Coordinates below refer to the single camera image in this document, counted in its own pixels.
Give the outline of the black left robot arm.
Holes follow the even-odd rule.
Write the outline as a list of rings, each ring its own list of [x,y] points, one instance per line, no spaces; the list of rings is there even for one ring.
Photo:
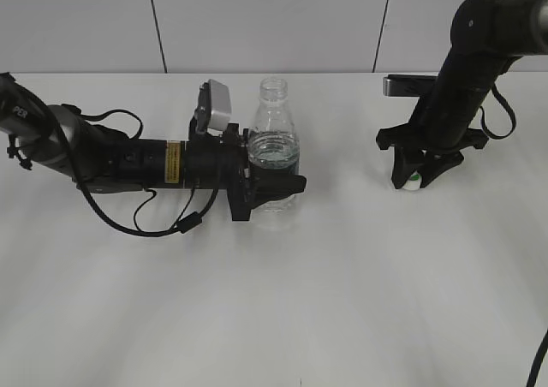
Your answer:
[[[1,130],[7,154],[22,168],[34,164],[64,174],[90,194],[159,189],[226,192],[235,221],[253,209],[304,192],[296,170],[262,170],[250,161],[249,135],[231,122],[229,89],[200,86],[187,140],[149,140],[101,125],[107,113],[82,114],[72,104],[45,104],[9,73],[1,75]]]

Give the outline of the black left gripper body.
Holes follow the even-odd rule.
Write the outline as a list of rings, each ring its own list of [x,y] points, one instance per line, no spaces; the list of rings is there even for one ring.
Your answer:
[[[219,135],[206,131],[198,119],[189,123],[188,141],[183,154],[186,188],[210,190],[211,195],[199,215],[212,208],[218,193],[224,190],[231,219],[247,222],[251,218],[251,182],[248,169],[246,139],[235,122]]]

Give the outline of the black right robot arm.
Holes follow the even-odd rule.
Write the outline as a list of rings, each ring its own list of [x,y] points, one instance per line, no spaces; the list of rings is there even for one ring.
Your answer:
[[[497,78],[523,57],[547,52],[547,0],[465,0],[450,29],[450,51],[435,75],[388,74],[387,97],[417,98],[409,120],[382,128],[380,150],[394,152],[391,182],[402,189],[412,180],[425,188],[464,161],[463,150],[480,150],[497,139],[482,122],[491,94],[516,123],[515,111],[498,91]]]

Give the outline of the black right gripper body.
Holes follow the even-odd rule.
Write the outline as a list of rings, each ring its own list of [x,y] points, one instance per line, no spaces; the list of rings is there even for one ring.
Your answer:
[[[376,136],[376,143],[380,150],[388,150],[390,147],[401,147],[412,151],[426,151],[437,155],[446,155],[459,152],[468,147],[483,149],[487,144],[487,136],[482,130],[469,128],[461,140],[454,146],[442,147],[431,142],[421,131],[409,123],[404,123],[393,128],[381,128]]]

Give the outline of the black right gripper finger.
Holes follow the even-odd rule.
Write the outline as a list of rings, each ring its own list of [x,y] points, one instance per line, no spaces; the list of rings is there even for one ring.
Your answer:
[[[414,173],[418,172],[424,163],[425,153],[422,150],[394,147],[394,163],[391,181],[394,188],[402,188],[403,184]]]
[[[418,169],[421,178],[420,187],[426,188],[443,173],[462,164],[464,156],[461,152],[450,154],[435,154],[428,152],[425,162]]]

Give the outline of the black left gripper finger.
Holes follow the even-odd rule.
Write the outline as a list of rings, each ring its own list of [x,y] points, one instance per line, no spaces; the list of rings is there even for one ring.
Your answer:
[[[291,174],[273,174],[254,178],[251,183],[251,202],[253,210],[286,210],[292,204],[293,197],[302,194],[306,188],[305,176]]]

